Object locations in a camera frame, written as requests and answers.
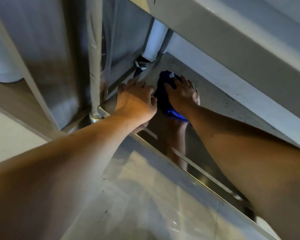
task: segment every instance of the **cleaning cloth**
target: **cleaning cloth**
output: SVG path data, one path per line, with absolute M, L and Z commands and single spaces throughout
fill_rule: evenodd
M 188 120 L 183 117 L 180 113 L 178 113 L 170 104 L 168 99 L 168 94 L 164 88 L 164 83 L 169 84 L 173 89 L 176 89 L 176 85 L 174 84 L 173 78 L 178 79 L 181 82 L 181 78 L 170 71 L 160 72 L 159 80 L 158 80 L 158 88 L 154 93 L 154 96 L 158 99 L 157 105 L 164 115 L 188 122 Z

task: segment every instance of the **person's left arm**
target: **person's left arm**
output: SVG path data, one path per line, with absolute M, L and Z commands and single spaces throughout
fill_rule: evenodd
M 132 79 L 115 114 L 0 163 L 0 239 L 60 239 L 124 138 L 156 113 L 153 89 Z

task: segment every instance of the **tiled floor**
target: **tiled floor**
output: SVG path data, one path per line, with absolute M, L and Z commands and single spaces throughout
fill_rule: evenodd
M 0 161 L 44 143 L 0 112 Z M 64 239 L 267 239 L 176 170 L 126 138 Z

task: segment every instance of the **hand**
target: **hand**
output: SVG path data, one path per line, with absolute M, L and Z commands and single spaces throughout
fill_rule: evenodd
M 152 97 L 154 90 L 145 81 L 136 82 L 136 79 L 120 84 L 116 114 L 135 119 L 136 127 L 148 122 L 157 112 L 157 98 Z
M 174 78 L 176 89 L 165 83 L 164 87 L 167 91 L 169 102 L 172 107 L 180 114 L 184 115 L 185 110 L 192 105 L 200 105 L 200 96 L 195 89 L 192 81 L 186 80 L 181 76 L 181 82 Z

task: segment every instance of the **white container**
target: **white container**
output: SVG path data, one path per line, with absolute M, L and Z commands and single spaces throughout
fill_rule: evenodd
M 0 35 L 0 82 L 13 83 L 22 79 L 21 72 Z

